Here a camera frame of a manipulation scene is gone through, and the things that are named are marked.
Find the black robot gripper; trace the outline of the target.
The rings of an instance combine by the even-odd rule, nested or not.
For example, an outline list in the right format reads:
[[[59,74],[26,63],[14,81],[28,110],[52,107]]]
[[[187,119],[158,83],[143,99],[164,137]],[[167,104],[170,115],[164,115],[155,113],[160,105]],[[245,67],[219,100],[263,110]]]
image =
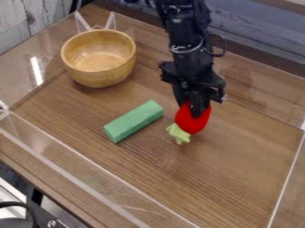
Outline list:
[[[190,113],[198,118],[210,101],[223,102],[226,83],[212,70],[212,53],[206,48],[171,50],[172,61],[159,63],[160,78],[171,84],[179,106],[190,100]]]

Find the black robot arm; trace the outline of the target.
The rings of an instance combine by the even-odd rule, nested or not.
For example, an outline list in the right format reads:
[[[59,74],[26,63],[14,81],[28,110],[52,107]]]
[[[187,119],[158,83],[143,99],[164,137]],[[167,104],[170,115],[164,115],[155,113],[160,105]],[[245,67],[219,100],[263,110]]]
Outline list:
[[[223,102],[226,83],[212,69],[212,60],[223,57],[212,51],[210,9],[204,0],[154,0],[158,16],[168,33],[172,61],[162,61],[160,78],[171,84],[178,105],[188,104],[196,118],[211,102]]]

